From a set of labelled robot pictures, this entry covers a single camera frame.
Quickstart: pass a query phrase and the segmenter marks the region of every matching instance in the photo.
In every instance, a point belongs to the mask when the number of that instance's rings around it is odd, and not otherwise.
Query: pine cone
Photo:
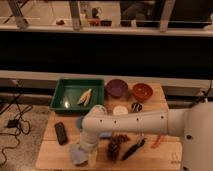
[[[112,137],[108,144],[108,151],[107,151],[108,158],[112,161],[116,161],[120,152],[121,143],[127,142],[129,140],[130,139],[127,135],[119,134]]]

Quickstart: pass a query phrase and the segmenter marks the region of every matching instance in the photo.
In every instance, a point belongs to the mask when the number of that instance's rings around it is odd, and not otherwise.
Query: banana
[[[90,97],[91,97],[91,92],[92,92],[92,89],[90,89],[89,93],[87,94],[87,98],[84,102],[84,106],[87,106],[87,104],[89,103],[89,100],[90,100]]]
[[[88,103],[89,103],[89,100],[90,100],[90,97],[91,97],[91,92],[92,92],[92,89],[88,89],[87,91],[85,91],[81,97],[79,98],[78,100],[78,103],[77,104],[82,104],[84,103],[84,106],[86,106]]]

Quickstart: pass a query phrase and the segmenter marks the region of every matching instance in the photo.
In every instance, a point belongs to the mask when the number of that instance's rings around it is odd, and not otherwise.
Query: knife
[[[142,147],[145,144],[146,139],[143,138],[140,141],[138,141],[137,144],[134,144],[133,146],[131,146],[127,152],[123,155],[121,160],[126,160],[127,158],[129,158],[129,156],[131,156],[138,148]]]

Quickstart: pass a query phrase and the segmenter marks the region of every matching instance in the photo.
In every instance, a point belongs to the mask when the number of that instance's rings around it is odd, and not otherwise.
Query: tabletop
[[[116,105],[124,105],[131,111],[131,104],[136,100],[131,96],[131,88],[134,84],[129,84],[129,93],[120,99],[110,96],[105,98],[105,107],[112,113]],[[168,105],[158,83],[149,83],[153,89],[152,97],[144,102],[143,111],[168,110]],[[141,170],[141,171],[179,171],[181,160],[181,143],[177,137],[165,136],[159,147],[152,148],[157,135],[145,135],[147,138],[145,145],[137,150],[131,157],[121,161],[121,156],[140,138],[138,133],[116,132],[115,134],[126,134],[130,141],[121,145],[118,160],[112,162],[107,158],[107,147],[109,140],[101,140],[98,146],[98,156],[95,166],[75,166],[70,159],[70,144],[78,143],[80,131],[76,127],[76,120],[79,114],[57,115],[51,113],[46,131],[41,144],[40,152],[36,162],[37,169],[47,170]],[[60,146],[57,142],[54,124],[63,122],[67,131],[69,142]]]

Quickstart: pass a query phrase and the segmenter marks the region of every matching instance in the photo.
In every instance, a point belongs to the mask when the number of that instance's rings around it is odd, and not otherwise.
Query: small red object
[[[128,91],[128,85],[123,80],[113,79],[107,83],[106,91],[112,97],[119,98]]]
[[[147,84],[138,83],[133,86],[132,94],[137,101],[144,102],[152,96],[153,90]]]

